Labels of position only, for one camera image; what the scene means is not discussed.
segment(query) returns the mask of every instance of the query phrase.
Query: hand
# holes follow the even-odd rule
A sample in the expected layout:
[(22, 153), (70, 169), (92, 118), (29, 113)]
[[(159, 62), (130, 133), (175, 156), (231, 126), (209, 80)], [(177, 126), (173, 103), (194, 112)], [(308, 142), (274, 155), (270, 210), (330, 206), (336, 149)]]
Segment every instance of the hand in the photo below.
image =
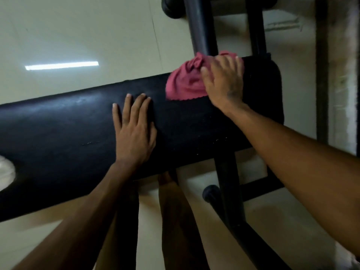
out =
[(148, 128), (148, 107), (151, 98), (141, 94), (131, 106), (131, 95), (127, 94), (119, 118), (119, 107), (113, 104), (112, 114), (116, 135), (116, 162), (125, 162), (133, 168), (146, 162), (156, 145), (154, 122)]
[(230, 56), (216, 56), (211, 61), (211, 72), (206, 67), (201, 68), (201, 76), (211, 103), (224, 114), (229, 114), (232, 108), (247, 106), (243, 103), (243, 62), (239, 57), (234, 60)]

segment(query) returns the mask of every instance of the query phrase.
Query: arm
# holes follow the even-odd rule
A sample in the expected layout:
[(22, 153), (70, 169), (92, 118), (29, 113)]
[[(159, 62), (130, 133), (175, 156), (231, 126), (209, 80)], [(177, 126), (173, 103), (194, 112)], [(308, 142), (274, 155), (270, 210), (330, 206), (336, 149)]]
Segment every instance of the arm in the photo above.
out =
[(147, 126), (147, 110), (151, 99), (140, 95), (131, 107), (127, 95), (119, 119), (118, 105), (113, 105), (116, 134), (116, 161), (84, 203), (63, 220), (14, 269), (92, 269), (116, 210), (116, 202), (124, 183), (147, 161), (155, 147), (156, 129)]
[(360, 256), (360, 159), (303, 136), (242, 102), (243, 65), (216, 57), (212, 81), (202, 76), (211, 102), (243, 131), (289, 191), (333, 238)]

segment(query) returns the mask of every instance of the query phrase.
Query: leg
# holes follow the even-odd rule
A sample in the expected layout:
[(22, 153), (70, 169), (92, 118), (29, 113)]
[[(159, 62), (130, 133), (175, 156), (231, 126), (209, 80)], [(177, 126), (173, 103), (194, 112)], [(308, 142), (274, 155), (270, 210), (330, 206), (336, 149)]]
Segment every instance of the leg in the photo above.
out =
[(96, 270), (135, 270), (139, 195), (134, 182), (124, 187), (117, 213), (106, 235)]
[(175, 182), (176, 172), (160, 174), (158, 180), (166, 270), (209, 270), (193, 212)]

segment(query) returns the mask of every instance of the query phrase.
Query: pink cloth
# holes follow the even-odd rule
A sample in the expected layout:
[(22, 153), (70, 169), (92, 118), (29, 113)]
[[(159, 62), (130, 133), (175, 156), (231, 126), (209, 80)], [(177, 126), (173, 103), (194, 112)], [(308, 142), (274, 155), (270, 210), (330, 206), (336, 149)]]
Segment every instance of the pink cloth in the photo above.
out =
[[(221, 51), (220, 55), (229, 55), (233, 59), (236, 57), (235, 53), (227, 51)], [(209, 56), (197, 52), (195, 58), (172, 72), (166, 82), (166, 99), (187, 100), (207, 96), (200, 74), (200, 68), (203, 66), (211, 72)]]

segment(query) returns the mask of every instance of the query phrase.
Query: black vinyl upholstery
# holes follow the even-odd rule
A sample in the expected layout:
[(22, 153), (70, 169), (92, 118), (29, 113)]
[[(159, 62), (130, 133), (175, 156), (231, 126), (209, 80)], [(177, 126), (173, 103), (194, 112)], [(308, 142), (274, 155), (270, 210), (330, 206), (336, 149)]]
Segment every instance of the black vinyl upholstery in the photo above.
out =
[[(244, 102), (284, 122), (276, 64), (244, 58)], [(153, 99), (157, 146), (137, 178), (213, 158), (218, 150), (251, 145), (208, 97), (165, 100), (169, 74), (0, 105), (0, 155), (16, 166), (16, 180), (0, 192), (0, 221), (88, 194), (115, 160), (111, 106), (127, 93)]]

